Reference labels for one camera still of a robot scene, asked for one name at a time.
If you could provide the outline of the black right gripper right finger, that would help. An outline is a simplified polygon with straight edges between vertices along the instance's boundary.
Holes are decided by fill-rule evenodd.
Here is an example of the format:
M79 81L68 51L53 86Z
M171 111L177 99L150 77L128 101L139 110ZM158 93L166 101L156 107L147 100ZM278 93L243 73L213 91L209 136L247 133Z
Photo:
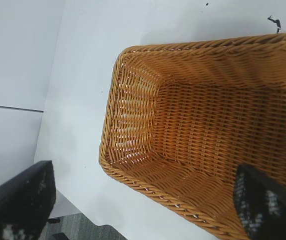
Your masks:
M233 203L251 240L286 240L286 187L248 164L238 166Z

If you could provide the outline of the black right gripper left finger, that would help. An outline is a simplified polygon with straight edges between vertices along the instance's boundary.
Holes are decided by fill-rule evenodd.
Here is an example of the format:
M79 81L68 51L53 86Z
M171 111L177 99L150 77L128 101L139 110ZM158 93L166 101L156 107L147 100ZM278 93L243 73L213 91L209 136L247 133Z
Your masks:
M35 163L0 185L0 240L36 240L56 201L53 164Z

